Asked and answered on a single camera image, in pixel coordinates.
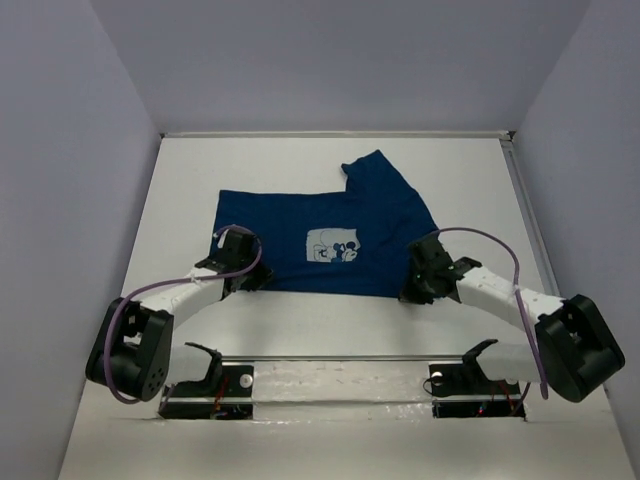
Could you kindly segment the blue printed t shirt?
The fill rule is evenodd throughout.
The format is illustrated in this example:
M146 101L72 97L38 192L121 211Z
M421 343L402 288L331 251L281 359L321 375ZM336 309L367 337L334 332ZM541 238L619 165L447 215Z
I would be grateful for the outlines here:
M436 230L420 194L381 151L345 164L341 192L219 193L215 229L254 232L274 291L394 298L408 246Z

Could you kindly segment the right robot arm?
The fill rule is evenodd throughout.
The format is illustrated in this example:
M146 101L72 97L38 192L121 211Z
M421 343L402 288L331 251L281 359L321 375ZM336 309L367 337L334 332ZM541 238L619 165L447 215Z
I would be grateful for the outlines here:
M521 329L526 344L486 339L459 363L438 367L427 379L435 397L478 394L492 384L537 383L579 403L626 364L624 353L595 302L547 295L507 280L481 262L451 258L437 234L412 242L409 273L399 299L430 305L448 298Z

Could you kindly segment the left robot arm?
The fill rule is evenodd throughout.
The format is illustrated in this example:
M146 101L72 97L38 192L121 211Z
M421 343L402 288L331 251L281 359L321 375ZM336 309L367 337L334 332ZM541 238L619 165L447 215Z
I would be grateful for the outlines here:
M238 290L256 291L272 278L251 230L230 225L213 234L208 255L179 278L140 287L109 304L85 366L87 381L123 404L148 402L187 382L209 395L221 383L221 355L197 343L176 346L174 331Z

